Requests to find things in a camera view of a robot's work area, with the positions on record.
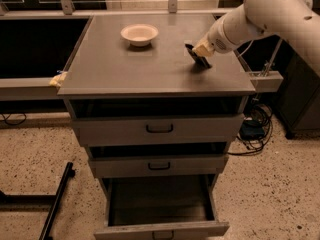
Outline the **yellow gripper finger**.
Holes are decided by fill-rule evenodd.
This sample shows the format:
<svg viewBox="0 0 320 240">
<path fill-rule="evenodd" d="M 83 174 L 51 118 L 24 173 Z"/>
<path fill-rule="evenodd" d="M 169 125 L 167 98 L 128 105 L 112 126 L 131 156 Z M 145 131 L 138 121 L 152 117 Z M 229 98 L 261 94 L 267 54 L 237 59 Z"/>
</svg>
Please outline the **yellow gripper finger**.
<svg viewBox="0 0 320 240">
<path fill-rule="evenodd" d="M 207 39 L 201 39 L 192 48 L 192 51 L 199 57 L 210 57 L 214 54 L 215 49 Z"/>
</svg>

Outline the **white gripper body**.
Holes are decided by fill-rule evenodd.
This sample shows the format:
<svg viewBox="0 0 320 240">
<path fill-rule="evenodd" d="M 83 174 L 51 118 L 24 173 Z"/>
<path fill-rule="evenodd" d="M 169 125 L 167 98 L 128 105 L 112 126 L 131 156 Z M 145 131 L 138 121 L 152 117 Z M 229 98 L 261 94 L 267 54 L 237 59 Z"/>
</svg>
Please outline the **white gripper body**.
<svg viewBox="0 0 320 240">
<path fill-rule="evenodd" d="M 224 28 L 225 20 L 219 18 L 204 36 L 203 47 L 206 54 L 221 54 L 236 50 L 239 45 L 230 40 Z"/>
</svg>

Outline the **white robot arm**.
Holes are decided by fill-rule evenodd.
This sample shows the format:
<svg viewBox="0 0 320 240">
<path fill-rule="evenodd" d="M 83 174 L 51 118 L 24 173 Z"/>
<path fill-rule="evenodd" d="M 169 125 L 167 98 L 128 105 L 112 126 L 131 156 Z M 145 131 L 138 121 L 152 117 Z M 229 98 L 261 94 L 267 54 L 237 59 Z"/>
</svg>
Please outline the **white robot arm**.
<svg viewBox="0 0 320 240">
<path fill-rule="evenodd" d="M 209 57 L 271 35 L 283 39 L 313 70 L 320 70 L 320 15 L 312 11 L 312 0 L 244 0 L 215 21 L 192 51 Z"/>
</svg>

